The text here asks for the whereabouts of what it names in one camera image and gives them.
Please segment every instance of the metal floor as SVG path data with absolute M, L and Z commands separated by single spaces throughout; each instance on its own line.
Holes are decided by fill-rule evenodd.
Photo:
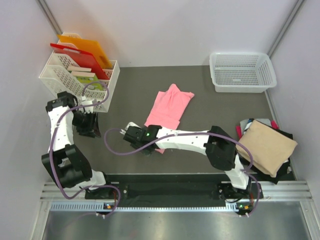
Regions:
M 86 215 L 74 221 L 83 214 L 51 211 L 42 240 L 311 239 L 299 202 L 261 202 L 250 218 L 231 212 L 116 212 L 105 220 Z
M 238 139 L 235 127 L 241 120 L 272 118 L 264 93 L 217 93 L 209 66 L 129 67 L 121 68 L 109 112 L 99 116 L 101 133 L 110 128 L 124 128 L 128 122 L 142 127 L 158 91 L 166 91 L 171 84 L 195 94 L 180 120 L 180 130 L 203 131 L 217 125 Z M 112 133 L 108 142 L 116 151 L 132 151 L 122 137 Z M 74 142 L 94 170 L 108 174 L 220 173 L 206 156 L 195 152 L 167 150 L 163 155 L 155 152 L 149 157 L 117 156 L 106 149 L 100 138 L 75 133 Z

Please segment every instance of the beige cloth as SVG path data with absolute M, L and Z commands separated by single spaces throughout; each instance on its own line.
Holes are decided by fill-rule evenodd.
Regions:
M 253 165 L 264 174 L 275 178 L 281 165 L 290 157 L 298 143 L 272 128 L 254 120 L 239 141 L 251 152 Z M 236 149 L 250 161 L 248 153 L 240 146 Z

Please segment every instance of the white wall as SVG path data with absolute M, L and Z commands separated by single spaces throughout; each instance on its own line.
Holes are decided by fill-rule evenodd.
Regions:
M 267 52 L 292 0 L 47 0 L 65 32 L 98 40 L 121 67 L 208 65 Z
M 24 240 L 34 223 L 47 173 L 50 142 L 45 106 L 52 99 L 38 76 L 50 56 L 53 30 L 35 0 L 0 7 L 0 232 Z
M 307 0 L 272 58 L 279 121 L 298 142 L 292 161 L 320 212 L 320 1 Z

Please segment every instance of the yellow cutting board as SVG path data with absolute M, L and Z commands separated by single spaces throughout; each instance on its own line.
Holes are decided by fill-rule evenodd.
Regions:
M 112 64 L 107 58 L 104 51 L 102 50 L 99 42 L 63 35 L 58 35 L 58 38 L 62 43 L 71 43 L 74 44 L 80 50 L 92 53 L 92 55 L 95 57 L 96 61 L 102 69 L 112 69 Z

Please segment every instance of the orange cutting board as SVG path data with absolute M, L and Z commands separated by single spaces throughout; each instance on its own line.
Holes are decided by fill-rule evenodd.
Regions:
M 91 52 L 83 51 L 81 49 L 75 49 L 69 46 L 63 46 L 55 43 L 50 43 L 50 46 L 58 54 L 67 54 L 72 58 L 80 67 L 90 68 L 93 73 L 96 74 L 98 79 L 109 80 L 105 71 L 102 70 L 96 58 Z
M 92 53 L 102 69 L 112 69 L 112 64 L 102 50 L 99 42 L 94 40 L 58 35 L 62 43 L 74 44 L 78 49 Z

